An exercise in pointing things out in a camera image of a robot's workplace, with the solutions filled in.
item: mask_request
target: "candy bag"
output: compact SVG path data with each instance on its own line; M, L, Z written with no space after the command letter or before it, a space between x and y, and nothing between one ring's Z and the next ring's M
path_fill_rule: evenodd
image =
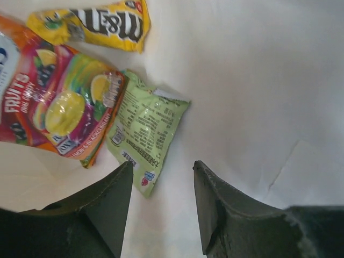
M32 13L26 25L53 45L67 41L142 52L150 27L145 0Z
M0 141L92 166L114 119L123 74L2 16L0 31Z
M136 74L125 72L126 91L118 115L106 136L109 151L123 163L134 164L134 185L151 194L168 147L189 101L147 87Z

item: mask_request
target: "yellow candy wrapper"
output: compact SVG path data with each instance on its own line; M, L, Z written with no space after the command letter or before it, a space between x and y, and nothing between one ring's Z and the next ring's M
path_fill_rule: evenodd
M34 12L26 25L53 45L85 41L141 53L151 21L145 0L138 0L88 9Z

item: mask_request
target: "white paper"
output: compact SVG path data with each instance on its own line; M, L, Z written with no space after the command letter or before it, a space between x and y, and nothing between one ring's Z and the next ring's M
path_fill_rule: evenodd
M344 205L344 167L300 141L264 200L290 205Z
M0 157L0 204L18 212L41 210L99 181L119 165L106 148L90 169L84 169L78 160L4 142L0 143Z

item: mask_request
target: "red logo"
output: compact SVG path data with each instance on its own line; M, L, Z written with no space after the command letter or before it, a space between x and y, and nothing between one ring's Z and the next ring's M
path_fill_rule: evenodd
M142 185L143 187L145 187L146 185L148 185L148 180L147 180L145 177L142 179L141 185Z
M139 11L139 13L142 14L142 5L140 2L136 2L135 3L136 9Z

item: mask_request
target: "plastic wrapper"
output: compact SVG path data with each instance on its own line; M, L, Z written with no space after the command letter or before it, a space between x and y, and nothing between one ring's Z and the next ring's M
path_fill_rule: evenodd
M190 102L176 94L147 87L131 71L126 71L125 76L126 91L106 144L120 163L128 160L134 164L134 185L149 197Z
M0 31L0 140L91 166L113 121L123 74L2 16Z
M67 41L142 52L150 27L145 0L32 13L26 25L53 45Z

